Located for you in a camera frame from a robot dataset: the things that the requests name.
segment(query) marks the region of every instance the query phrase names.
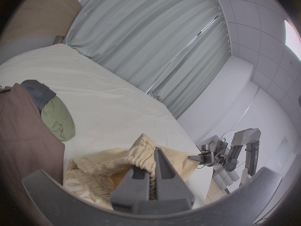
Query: curtain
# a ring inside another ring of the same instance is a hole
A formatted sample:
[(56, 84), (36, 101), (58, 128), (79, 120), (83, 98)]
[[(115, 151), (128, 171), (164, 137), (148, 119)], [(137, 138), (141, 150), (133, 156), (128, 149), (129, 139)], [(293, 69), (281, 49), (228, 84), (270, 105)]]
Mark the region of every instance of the curtain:
[(230, 56), (220, 13), (215, 0), (89, 0), (65, 43), (144, 92), (153, 85), (177, 117)]

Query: green cloth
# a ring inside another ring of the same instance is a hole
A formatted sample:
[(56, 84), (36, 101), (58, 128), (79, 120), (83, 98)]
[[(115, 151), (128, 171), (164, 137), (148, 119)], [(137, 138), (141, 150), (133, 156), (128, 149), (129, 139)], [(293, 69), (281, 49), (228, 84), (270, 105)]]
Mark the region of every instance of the green cloth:
[(75, 136), (72, 117), (57, 96), (53, 97), (42, 109), (41, 118), (44, 125), (60, 140), (68, 141)]

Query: clothing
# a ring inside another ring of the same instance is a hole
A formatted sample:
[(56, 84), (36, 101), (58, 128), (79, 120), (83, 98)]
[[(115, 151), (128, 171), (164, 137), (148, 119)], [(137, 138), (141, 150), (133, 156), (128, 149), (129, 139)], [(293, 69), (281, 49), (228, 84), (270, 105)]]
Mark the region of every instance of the clothing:
[(60, 141), (68, 141), (75, 136), (72, 117), (67, 107), (57, 96), (43, 107), (41, 118), (44, 125)]
[(31, 96), (33, 102), (36, 104), (40, 114), (42, 112), (43, 107), (56, 96), (49, 87), (44, 84), (41, 84), (36, 80), (26, 80), (21, 83), (24, 88), (27, 90), (29, 95)]
[(17, 83), (0, 90), (0, 124), (1, 179), (28, 217), (37, 225), (50, 225), (21, 180), (41, 168), (62, 184), (65, 145), (43, 125), (31, 96)]
[(131, 165), (135, 165), (150, 173), (150, 199), (154, 199), (156, 194), (156, 162), (154, 158), (156, 146), (163, 150), (184, 181), (199, 165), (199, 162), (188, 159), (188, 156), (197, 154), (178, 152), (156, 145), (147, 135), (142, 134), (129, 151), (121, 148), (109, 149), (70, 160), (63, 186), (84, 200), (112, 210), (110, 203), (112, 192)]

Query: brown corduroy fabric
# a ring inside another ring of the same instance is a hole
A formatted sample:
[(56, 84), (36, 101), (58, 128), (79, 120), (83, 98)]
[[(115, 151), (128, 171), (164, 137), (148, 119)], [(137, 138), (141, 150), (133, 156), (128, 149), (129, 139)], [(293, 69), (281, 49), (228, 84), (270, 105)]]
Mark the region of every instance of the brown corduroy fabric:
[(43, 124), (22, 85), (0, 90), (0, 174), (20, 208), (38, 225), (49, 225), (28, 197), (21, 179), (39, 168), (63, 182), (65, 145)]

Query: mattress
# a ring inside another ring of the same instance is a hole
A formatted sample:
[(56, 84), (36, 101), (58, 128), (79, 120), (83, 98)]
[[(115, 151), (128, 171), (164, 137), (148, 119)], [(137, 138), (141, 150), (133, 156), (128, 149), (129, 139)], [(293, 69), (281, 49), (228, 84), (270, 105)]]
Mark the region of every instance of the mattress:
[[(142, 134), (156, 144), (199, 153), (166, 106), (64, 44), (18, 55), (0, 66), (0, 85), (35, 79), (57, 93), (70, 111), (76, 135), (65, 142), (64, 173), (72, 158), (112, 148), (129, 149)], [(187, 181), (194, 208), (203, 206), (213, 169)]]

